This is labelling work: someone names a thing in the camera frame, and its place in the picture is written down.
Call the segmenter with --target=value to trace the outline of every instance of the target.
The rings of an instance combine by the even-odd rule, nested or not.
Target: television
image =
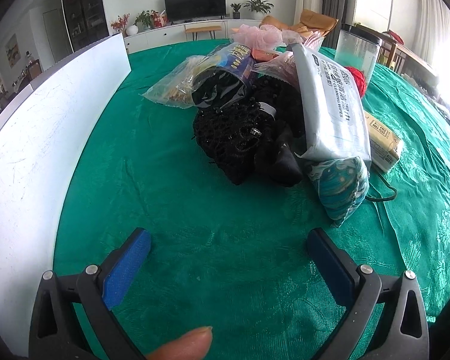
[[[227,13],[225,0],[165,0],[165,9],[169,21],[224,16]]]

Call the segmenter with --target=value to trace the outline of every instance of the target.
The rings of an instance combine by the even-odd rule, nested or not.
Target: potted plant
[[[230,4],[230,6],[233,8],[233,18],[240,19],[240,8],[242,7],[242,5],[241,4]]]
[[[123,15],[123,17],[118,16],[118,20],[114,21],[111,26],[117,32],[124,33],[125,28],[127,27],[128,18],[130,17],[130,13]]]
[[[275,5],[269,3],[268,0],[247,0],[243,6],[250,8],[253,19],[262,20],[267,13],[270,13]]]
[[[142,31],[148,30],[152,27],[154,19],[152,17],[155,11],[142,11],[135,19],[135,25],[140,24],[142,26]]]

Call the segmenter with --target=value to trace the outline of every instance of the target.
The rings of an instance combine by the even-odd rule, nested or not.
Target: red yarn ball
[[[367,84],[365,83],[365,76],[360,70],[354,67],[345,66],[345,69],[347,69],[350,73],[352,73],[352,76],[355,79],[356,87],[358,88],[358,93],[360,94],[360,97],[363,97],[365,95],[365,91],[367,90]]]

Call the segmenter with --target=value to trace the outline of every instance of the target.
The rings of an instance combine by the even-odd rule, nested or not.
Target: red decoration
[[[393,32],[392,30],[388,30],[387,34],[389,34],[392,38],[394,38],[399,44],[404,44],[403,39],[400,38],[399,34]]]
[[[163,27],[162,18],[158,12],[154,11],[152,19],[154,20],[154,28]]]
[[[111,24],[111,27],[114,30],[119,30],[120,32],[125,32],[125,28],[127,27],[128,18],[130,17],[130,13],[123,15],[123,17],[118,16],[118,20],[114,21]]]
[[[360,97],[363,97],[365,95],[365,91],[367,90],[367,84],[365,83],[365,76],[360,70],[354,67],[345,66],[345,69],[347,69],[350,73],[352,73],[352,76],[356,83],[356,87],[358,88],[358,93],[360,94]]]

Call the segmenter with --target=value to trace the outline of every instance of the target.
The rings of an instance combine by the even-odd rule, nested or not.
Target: cleaning wipes package
[[[352,75],[302,44],[290,47],[305,117],[307,150],[300,157],[313,162],[360,157],[370,169],[370,139]]]

